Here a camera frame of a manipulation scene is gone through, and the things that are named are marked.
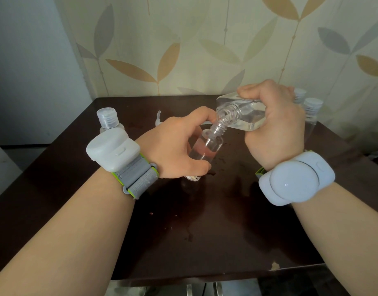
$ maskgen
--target glossy table surface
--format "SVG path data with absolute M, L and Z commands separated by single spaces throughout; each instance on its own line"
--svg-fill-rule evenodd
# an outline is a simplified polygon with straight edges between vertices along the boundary
M 0 196 L 0 270 L 63 206 L 98 165 L 85 152 L 99 133 L 96 111 L 113 107 L 136 139 L 161 120 L 185 116 L 217 96 L 96 99 Z M 273 262 L 322 264 L 293 209 L 271 205 L 255 176 L 259 164 L 244 132 L 228 129 L 210 174 L 199 182 L 160 179 L 136 202 L 113 278 L 162 285 L 254 278 Z M 307 149 L 334 168 L 336 181 L 378 211 L 378 166 L 318 123 Z

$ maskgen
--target metal handle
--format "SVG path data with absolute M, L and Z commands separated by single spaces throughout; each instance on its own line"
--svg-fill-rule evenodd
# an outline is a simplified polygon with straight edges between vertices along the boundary
M 193 296 L 192 294 L 192 284 L 186 285 L 186 296 Z
M 214 296 L 223 296 L 222 283 L 220 281 L 213 283 L 213 288 Z

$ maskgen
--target gray wrist strap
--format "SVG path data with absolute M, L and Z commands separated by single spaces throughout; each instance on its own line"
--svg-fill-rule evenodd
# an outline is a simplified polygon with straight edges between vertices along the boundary
M 146 189 L 148 189 L 159 178 L 157 166 L 138 155 L 130 164 L 113 175 L 123 185 L 123 192 L 131 194 L 135 199 L 139 199 Z

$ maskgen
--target person's left hand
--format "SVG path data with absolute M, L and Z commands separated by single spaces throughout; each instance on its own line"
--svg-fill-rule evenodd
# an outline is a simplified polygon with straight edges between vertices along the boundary
M 216 112 L 203 106 L 185 117 L 166 119 L 136 140 L 144 157 L 157 164 L 160 178 L 203 176 L 211 169 L 207 161 L 189 158 L 187 148 L 191 136 L 201 135 L 200 125 L 206 120 L 215 122 Z

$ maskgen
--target bottle base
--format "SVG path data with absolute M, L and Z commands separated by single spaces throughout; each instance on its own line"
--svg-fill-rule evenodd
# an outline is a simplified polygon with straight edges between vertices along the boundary
M 197 182 L 201 176 L 186 176 L 185 178 L 187 178 L 189 181 Z

